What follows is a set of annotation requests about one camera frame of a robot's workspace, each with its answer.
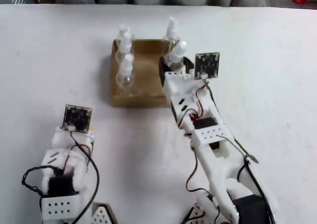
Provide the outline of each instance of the cable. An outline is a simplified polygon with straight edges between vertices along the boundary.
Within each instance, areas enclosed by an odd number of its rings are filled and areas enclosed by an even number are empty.
[[[87,147],[88,150],[89,150],[89,156],[91,156],[91,151],[90,151],[89,146],[87,146],[87,145],[85,145],[85,144],[80,144],[80,146]],[[70,150],[74,149],[74,147],[77,147],[77,145],[72,146],[72,147],[70,148]],[[68,159],[69,159],[69,155],[67,156],[67,158],[66,158],[66,160],[65,160],[63,172],[65,172]]]
[[[63,174],[63,170],[58,168],[58,167],[55,167],[55,166],[38,166],[38,167],[28,169],[22,177],[22,185],[27,187],[31,191],[38,193],[41,197],[45,197],[45,194],[43,193],[43,191],[40,190],[37,186],[31,186],[31,185],[27,184],[26,178],[30,172],[32,172],[34,170],[38,170],[38,169],[44,169],[44,168],[51,168],[54,171],[54,174],[56,176],[61,176]]]
[[[239,169],[238,174],[237,174],[237,181],[240,182],[240,174],[243,171],[243,169],[246,167],[245,164],[242,165],[242,167]]]
[[[179,123],[178,123],[178,128],[180,128],[180,127],[182,126],[183,119],[184,119],[186,113],[187,113],[188,111],[191,111],[191,110],[193,110],[193,111],[195,112],[194,117],[193,117],[192,119],[195,119],[195,117],[198,117],[198,112],[197,112],[195,109],[187,109],[187,110],[184,112],[184,114],[183,114],[181,120],[180,120]]]
[[[80,146],[80,144],[76,141],[76,139],[73,137],[73,132],[72,132],[72,131],[70,132],[70,136],[71,136],[71,138],[74,140],[76,146],[87,156],[88,160],[91,162],[91,164],[92,164],[93,167],[95,168],[95,170],[96,170],[96,175],[97,175],[96,189],[95,189],[95,191],[94,191],[94,193],[93,193],[91,199],[90,199],[89,202],[87,203],[87,205],[84,207],[84,209],[81,211],[81,213],[75,218],[75,220],[71,223],[71,224],[75,224],[75,223],[77,223],[77,222],[81,219],[81,217],[84,215],[84,213],[87,211],[87,209],[88,209],[88,208],[90,207],[90,205],[92,204],[92,202],[93,202],[93,200],[94,200],[94,198],[95,198],[95,196],[96,196],[96,194],[97,194],[97,192],[98,192],[100,176],[99,176],[99,171],[98,171],[98,168],[97,168],[97,166],[96,166],[94,160],[91,158],[91,156],[89,156],[89,155],[87,154],[87,152],[85,151],[85,149],[82,148],[82,147]]]
[[[185,117],[185,115],[186,115],[186,113],[187,113],[188,111],[193,110],[193,111],[195,112],[195,114],[191,117],[192,120],[197,120],[197,119],[201,118],[201,117],[204,115],[204,107],[203,107],[202,103],[200,102],[200,100],[199,100],[199,98],[198,98],[198,91],[201,90],[201,89],[204,89],[205,87],[206,87],[206,84],[204,84],[202,87],[198,88],[198,89],[196,90],[196,92],[195,92],[196,98],[197,98],[197,100],[198,100],[199,107],[200,107],[200,109],[201,109],[201,114],[198,115],[198,112],[197,112],[195,109],[187,109],[187,110],[184,112],[184,114],[183,114],[183,116],[182,116],[180,122],[178,123],[178,128],[181,127],[182,122],[183,122],[183,119],[184,119],[184,117]]]
[[[213,95],[212,95],[211,88],[210,88],[210,86],[209,86],[209,82],[207,82],[206,80],[204,80],[204,82],[205,82],[206,88],[208,89],[208,91],[209,91],[209,93],[210,93],[211,100],[213,101],[214,106],[216,107],[216,109],[217,109],[217,111],[218,111],[218,113],[219,113],[219,110],[218,110],[218,108],[217,108],[217,105],[216,105],[216,103],[215,103],[215,101],[214,101],[214,98],[213,98]],[[255,158],[255,156],[251,155],[251,154],[240,144],[240,142],[238,142],[238,140],[237,140],[235,137],[233,137],[233,138],[234,138],[234,141],[238,144],[238,146],[250,157],[250,159],[253,160],[255,163],[258,164],[259,161],[257,160],[257,158]]]
[[[245,158],[244,158],[244,165],[245,165],[245,167],[246,167],[246,169],[247,169],[247,171],[248,171],[248,173],[249,173],[249,175],[250,175],[250,177],[251,177],[253,183],[254,183],[255,186],[257,187],[257,189],[258,189],[260,195],[261,195],[262,198],[264,199],[264,202],[265,202],[265,205],[266,205],[266,208],[267,208],[267,212],[268,212],[268,216],[269,216],[269,218],[270,218],[271,224],[275,224],[275,219],[274,219],[274,216],[273,216],[271,207],[270,207],[270,205],[269,205],[269,203],[268,203],[268,200],[267,200],[267,198],[266,198],[266,196],[265,196],[263,190],[261,189],[261,186],[259,185],[257,179],[254,177],[254,175],[253,175],[253,173],[252,173],[252,171],[251,171],[251,169],[250,169],[250,167],[249,167],[249,161],[247,160],[247,156],[245,156]]]
[[[216,218],[214,219],[213,224],[216,224],[216,221],[217,221],[217,219],[219,218],[219,216],[220,216],[220,207],[218,206],[218,215],[217,215]]]
[[[206,192],[208,193],[208,196],[211,196],[211,197],[212,197],[212,194],[211,194],[210,192],[208,192],[208,191],[207,191],[206,189],[204,189],[204,188],[195,188],[195,189],[189,189],[189,188],[188,188],[188,183],[189,183],[190,179],[191,179],[191,178],[194,176],[194,174],[196,173],[197,167],[198,167],[197,155],[196,155],[196,152],[195,152],[194,149],[193,149],[193,152],[194,152],[194,154],[195,154],[196,164],[195,164],[195,168],[194,168],[193,172],[190,174],[190,176],[188,177],[188,179],[187,179],[187,181],[186,181],[186,189],[187,189],[188,192],[196,192],[196,191],[198,191],[198,190],[203,190],[203,191],[206,191]]]
[[[204,89],[205,87],[206,87],[206,84],[204,84],[202,87],[200,87],[198,90],[196,90],[196,93],[195,93],[196,98],[197,98],[198,103],[199,103],[199,106],[200,106],[200,109],[201,109],[201,111],[202,111],[202,113],[197,117],[197,119],[203,117],[203,115],[204,115],[204,108],[203,108],[203,105],[202,105],[202,103],[200,102],[200,100],[199,100],[199,98],[198,98],[197,93],[198,93],[199,90],[202,90],[202,89]]]
[[[229,138],[227,138],[227,137],[225,137],[225,136],[220,136],[220,135],[216,135],[216,136],[221,137],[221,138],[223,138],[223,139],[226,139],[228,142],[230,142],[230,143],[234,146],[234,148],[237,149],[238,152],[240,152],[240,153],[242,154],[243,157],[245,156],[245,155],[242,153],[242,151],[240,151],[239,148],[238,148],[235,144],[233,144],[232,141],[230,141]]]

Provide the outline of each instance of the hole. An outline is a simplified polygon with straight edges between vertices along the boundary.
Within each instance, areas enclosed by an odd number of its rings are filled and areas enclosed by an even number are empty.
[[[187,105],[184,105],[184,107],[182,108],[182,112],[187,108]]]
[[[54,161],[56,161],[56,160],[57,160],[57,158],[52,159],[51,161],[48,162],[48,164],[50,164],[50,163],[52,163],[52,162],[54,162]]]
[[[58,155],[59,154],[59,152],[57,151],[55,154],[52,154],[51,156],[50,156],[50,158],[52,158],[52,157],[54,157],[54,156],[56,156],[56,155]]]
[[[181,99],[178,104],[181,105],[184,101],[185,99]]]

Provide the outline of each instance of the red wire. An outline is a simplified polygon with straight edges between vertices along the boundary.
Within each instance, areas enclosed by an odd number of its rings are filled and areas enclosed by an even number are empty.
[[[181,120],[180,120],[180,122],[179,122],[179,124],[178,124],[178,128],[181,127],[182,122],[183,122],[183,119],[184,119],[184,117],[185,117],[185,115],[186,115],[186,113],[187,113],[188,111],[193,110],[193,111],[196,113],[194,116],[191,117],[191,120],[193,120],[193,121],[195,121],[195,120],[201,118],[201,117],[204,115],[204,108],[203,108],[203,105],[202,105],[202,103],[200,102],[200,100],[199,100],[197,94],[198,94],[198,91],[199,91],[199,90],[202,90],[202,89],[204,89],[205,87],[206,87],[206,84],[204,84],[202,87],[200,87],[199,89],[197,89],[196,92],[195,92],[195,95],[196,95],[196,98],[197,98],[197,100],[198,100],[199,107],[200,107],[202,113],[201,113],[200,115],[198,115],[198,112],[197,112],[195,109],[187,109],[187,110],[184,112],[184,114],[183,114],[183,116],[182,116],[182,118],[181,118]]]
[[[204,89],[205,87],[206,87],[206,84],[204,84],[201,88],[199,88],[198,90],[196,90],[196,93],[195,93],[195,94],[196,94],[196,98],[197,98],[198,103],[199,103],[199,106],[200,106],[200,109],[201,109],[201,111],[202,111],[202,113],[197,117],[197,119],[203,117],[203,115],[204,115],[204,108],[203,108],[203,105],[202,105],[202,103],[200,102],[200,100],[199,100],[199,98],[198,98],[197,93],[198,93],[199,90],[202,90],[202,89]]]

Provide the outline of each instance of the black wire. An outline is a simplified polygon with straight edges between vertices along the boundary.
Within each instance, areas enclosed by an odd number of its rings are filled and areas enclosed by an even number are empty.
[[[273,216],[273,213],[272,213],[272,210],[271,210],[271,207],[268,203],[268,200],[263,192],[263,190],[261,189],[261,186],[259,185],[257,179],[254,177],[250,167],[249,167],[249,161],[247,160],[247,157],[244,158],[244,165],[252,179],[252,181],[254,182],[254,184],[256,185],[260,195],[262,196],[262,198],[264,199],[264,202],[265,202],[265,205],[266,205],[266,208],[267,208],[267,211],[268,211],[268,216],[270,218],[270,221],[271,221],[271,224],[275,224],[275,219],[274,219],[274,216]]]
[[[200,218],[203,218],[205,216],[205,212],[203,212],[203,214],[201,214],[200,216],[197,216],[197,217],[193,217],[193,218],[189,218],[187,219],[186,222],[189,222],[189,221],[192,221],[192,220],[197,220],[197,219],[200,219]]]
[[[208,82],[207,82],[206,80],[205,80],[205,84],[206,84],[206,87],[207,87],[207,89],[208,89],[208,91],[209,91],[209,93],[210,93],[211,99],[212,99],[212,101],[213,101],[213,103],[214,103],[214,105],[215,105],[215,107],[216,107],[216,109],[217,109],[217,111],[218,111],[218,113],[219,113],[219,110],[218,110],[218,108],[217,108],[217,106],[216,106],[216,103],[215,103],[214,98],[213,98],[213,95],[212,95],[211,88],[209,87]],[[240,174],[241,174],[242,170],[243,170],[244,168],[246,168],[247,171],[248,171],[248,173],[249,173],[249,175],[250,175],[250,177],[251,177],[251,179],[252,179],[252,181],[254,182],[255,186],[257,187],[257,189],[258,189],[260,195],[261,195],[262,198],[264,199],[266,208],[267,208],[267,210],[268,210],[268,216],[269,216],[269,218],[270,218],[270,222],[271,222],[272,224],[275,224],[275,219],[274,219],[274,216],[273,216],[271,207],[270,207],[270,205],[269,205],[269,203],[268,203],[268,201],[267,201],[267,198],[266,198],[266,196],[265,196],[263,190],[261,189],[261,187],[260,187],[260,185],[259,185],[257,179],[254,177],[254,175],[253,175],[253,173],[252,173],[252,171],[251,171],[251,169],[250,169],[250,167],[249,167],[249,161],[247,160],[247,158],[250,158],[252,161],[254,161],[254,162],[257,163],[257,164],[259,163],[259,161],[258,161],[253,155],[249,154],[249,153],[247,152],[247,150],[240,144],[240,142],[238,142],[238,140],[237,140],[235,137],[234,137],[234,141],[235,141],[235,142],[239,145],[239,147],[246,153],[246,155],[244,156],[244,165],[243,165],[243,166],[240,168],[240,170],[238,171],[237,179],[240,178]]]
[[[246,167],[246,165],[245,164],[243,164],[242,165],[242,167],[239,169],[239,171],[238,171],[238,174],[237,174],[237,180],[238,180],[238,182],[240,182],[240,174],[241,174],[241,172],[243,171],[243,169]]]
[[[213,224],[216,224],[216,221],[217,221],[217,219],[219,218],[219,216],[220,216],[220,207],[218,206],[218,215],[217,215],[216,218],[214,219]]]
[[[61,176],[63,174],[63,170],[61,168],[58,168],[55,166],[38,166],[38,167],[33,167],[33,168],[28,169],[22,177],[22,185],[27,187],[31,191],[38,193],[41,197],[45,197],[45,194],[43,193],[43,191],[40,190],[37,186],[31,186],[31,185],[27,184],[26,178],[30,172],[38,170],[38,169],[44,169],[44,168],[51,168],[54,171],[54,174],[56,176]]]
[[[210,196],[212,198],[212,194],[210,192],[208,192],[206,189],[204,188],[195,188],[195,189],[189,189],[188,188],[188,183],[190,181],[190,179],[194,176],[194,174],[196,173],[197,171],[197,168],[198,168],[198,160],[197,160],[197,155],[196,155],[196,152],[195,150],[193,149],[193,152],[195,154],[195,160],[196,160],[196,164],[195,164],[195,168],[193,170],[193,172],[190,174],[190,176],[188,177],[187,181],[186,181],[186,189],[188,192],[196,192],[198,190],[203,190],[203,191],[206,191],[208,193],[208,196]]]
[[[94,191],[94,193],[93,193],[91,199],[90,199],[89,202],[87,203],[87,205],[84,207],[84,209],[81,211],[81,213],[75,218],[75,220],[71,223],[71,224],[75,224],[75,223],[77,223],[77,222],[82,218],[82,216],[84,215],[84,213],[87,211],[87,209],[89,208],[89,206],[90,206],[90,205],[92,204],[92,202],[94,201],[94,198],[95,198],[95,196],[96,196],[96,194],[97,194],[97,192],[98,192],[100,177],[99,177],[98,168],[97,168],[97,166],[96,166],[94,160],[91,158],[91,156],[89,156],[89,155],[87,154],[87,152],[85,151],[85,149],[82,148],[82,147],[80,146],[80,144],[76,141],[76,139],[73,137],[73,132],[72,132],[72,131],[70,132],[70,136],[71,136],[71,138],[73,138],[73,140],[74,140],[76,146],[87,156],[87,158],[89,159],[89,161],[91,162],[91,164],[92,164],[93,167],[95,168],[95,170],[96,170],[96,175],[97,175],[96,189],[95,189],[95,191]]]

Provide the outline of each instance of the clear plastic bottle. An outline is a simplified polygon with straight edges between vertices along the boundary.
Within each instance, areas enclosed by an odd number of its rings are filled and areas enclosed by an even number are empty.
[[[177,27],[177,20],[173,17],[170,17],[168,20],[168,26],[166,30],[166,35],[163,37],[163,40],[168,43],[168,50],[164,53],[170,53],[172,49],[177,45],[179,42],[179,37],[177,35],[178,27]]]
[[[167,57],[167,65],[174,72],[181,72],[184,67],[184,53],[186,51],[187,43],[180,41],[176,47],[172,49]]]
[[[132,48],[132,34],[130,32],[125,32],[123,34],[122,40],[119,45],[119,49],[115,54],[115,59],[120,66],[124,56],[128,53],[131,53]]]
[[[133,73],[133,61],[134,55],[131,53],[126,54],[116,75],[116,82],[122,96],[130,96],[133,93],[135,77]]]
[[[117,48],[119,48],[120,42],[121,42],[121,40],[123,38],[123,35],[126,32],[130,32],[130,27],[128,25],[124,24],[124,23],[121,23],[120,26],[119,26],[119,34],[118,34],[118,36],[115,39],[115,43],[117,45]]]

